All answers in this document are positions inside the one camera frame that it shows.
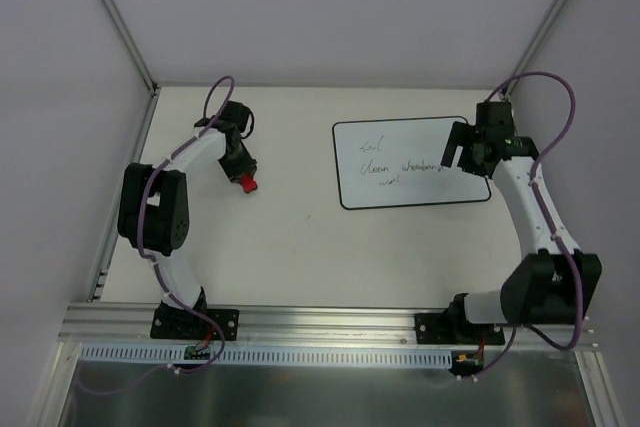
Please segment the red whiteboard eraser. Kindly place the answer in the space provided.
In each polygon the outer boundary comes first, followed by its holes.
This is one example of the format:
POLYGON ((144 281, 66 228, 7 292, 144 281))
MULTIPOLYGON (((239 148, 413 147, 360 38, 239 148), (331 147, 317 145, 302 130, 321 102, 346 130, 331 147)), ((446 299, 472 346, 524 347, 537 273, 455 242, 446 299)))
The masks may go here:
POLYGON ((243 191, 246 194, 250 194, 252 192, 255 192, 258 189, 258 184, 255 181, 255 179, 249 175, 244 175, 241 178, 241 186, 243 191))

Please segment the white whiteboard black frame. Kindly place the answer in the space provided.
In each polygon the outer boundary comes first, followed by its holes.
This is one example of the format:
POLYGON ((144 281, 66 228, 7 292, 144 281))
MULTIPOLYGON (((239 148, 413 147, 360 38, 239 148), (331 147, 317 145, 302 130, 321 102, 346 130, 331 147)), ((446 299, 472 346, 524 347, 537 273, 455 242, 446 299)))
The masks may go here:
POLYGON ((346 210, 486 202, 486 179, 443 167, 461 116, 338 122, 332 127, 336 177, 346 210))

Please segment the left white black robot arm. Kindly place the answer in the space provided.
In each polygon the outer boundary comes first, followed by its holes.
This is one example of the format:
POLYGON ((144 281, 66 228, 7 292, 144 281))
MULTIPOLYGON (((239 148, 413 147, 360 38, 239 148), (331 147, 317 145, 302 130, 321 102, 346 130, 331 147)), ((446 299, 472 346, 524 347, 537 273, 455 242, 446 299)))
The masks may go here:
POLYGON ((208 326, 204 288, 183 253, 190 230, 189 182, 217 164, 229 182, 246 194, 255 192, 257 161, 244 144, 253 127, 251 113, 238 120, 203 118, 164 158, 134 162, 124 171, 118 234, 150 264, 163 292, 161 305, 176 311, 173 325, 187 338, 208 326))

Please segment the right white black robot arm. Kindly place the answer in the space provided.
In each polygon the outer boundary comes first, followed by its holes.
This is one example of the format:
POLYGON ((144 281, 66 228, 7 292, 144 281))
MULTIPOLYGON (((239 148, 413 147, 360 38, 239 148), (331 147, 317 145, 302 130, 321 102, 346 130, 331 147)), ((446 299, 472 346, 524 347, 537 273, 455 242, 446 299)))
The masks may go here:
POLYGON ((447 318, 449 336, 469 343, 483 325, 571 325, 581 332, 602 273, 595 254, 569 234, 546 188, 532 139, 511 125, 454 122, 441 164, 493 181, 513 222, 521 260, 495 290, 457 295, 447 318))

